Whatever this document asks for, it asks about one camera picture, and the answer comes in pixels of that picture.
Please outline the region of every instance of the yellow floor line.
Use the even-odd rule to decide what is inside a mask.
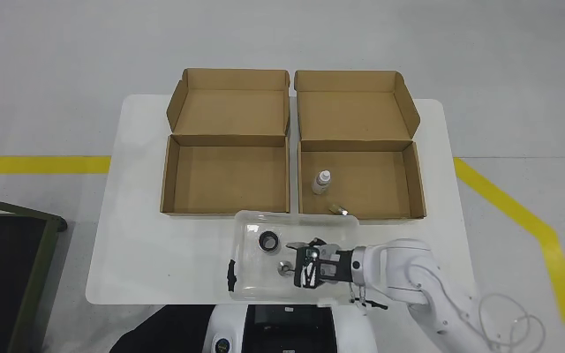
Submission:
[[[0,174],[105,174],[109,155],[0,156]]]
[[[555,230],[464,161],[454,158],[454,164],[459,179],[538,239],[561,320],[565,322],[565,257]]]

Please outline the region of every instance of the open cardboard box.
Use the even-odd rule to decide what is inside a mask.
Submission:
[[[419,115],[396,71],[297,71],[301,142],[299,210],[330,214],[332,204],[359,219],[422,218],[426,206],[412,137]],[[312,181],[332,181],[316,195]]]
[[[167,109],[161,212],[289,212],[289,73],[186,69]]]

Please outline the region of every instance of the clear plastic container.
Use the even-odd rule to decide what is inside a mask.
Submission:
[[[235,216],[236,229],[232,259],[237,281],[231,297],[236,300],[275,301],[296,304],[344,304],[350,298],[349,285],[344,282],[324,283],[317,289],[294,286],[294,276],[281,276],[281,261],[296,263],[297,252],[287,243],[309,243],[315,237],[342,249],[353,249],[358,243],[357,218],[343,215],[275,214],[240,211]],[[279,237],[278,248],[265,252],[259,247],[259,237],[265,231]]]

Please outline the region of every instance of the white table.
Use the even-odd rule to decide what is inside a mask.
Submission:
[[[169,99],[168,95],[131,95],[124,101],[88,275],[87,300],[92,304],[234,303],[226,280],[234,232],[231,217],[171,217],[159,212],[170,135],[165,116]],[[290,104],[290,199],[296,212],[294,97]],[[421,124],[414,139],[428,216],[414,221],[362,222],[361,238],[364,244],[421,238],[431,245],[447,277],[472,292],[471,257],[443,107],[435,100],[416,100],[416,106]],[[406,345],[411,339],[426,340],[403,304],[392,304],[391,310],[375,314],[372,321],[378,339],[380,334],[397,335],[403,337],[403,347],[411,347]],[[418,333],[410,339],[405,331],[399,335],[398,328]],[[422,350],[421,342],[414,347],[428,351]]]

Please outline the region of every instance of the concrete floor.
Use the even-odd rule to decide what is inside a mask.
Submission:
[[[169,94],[185,67],[394,69],[444,105],[454,156],[565,244],[565,3],[561,0],[4,0],[0,154],[111,154],[128,94]],[[0,176],[2,201],[61,214],[46,352],[106,352],[157,310],[91,305],[85,285],[105,176]],[[538,244],[460,183],[478,285],[565,345]],[[380,351],[392,343],[379,337]]]

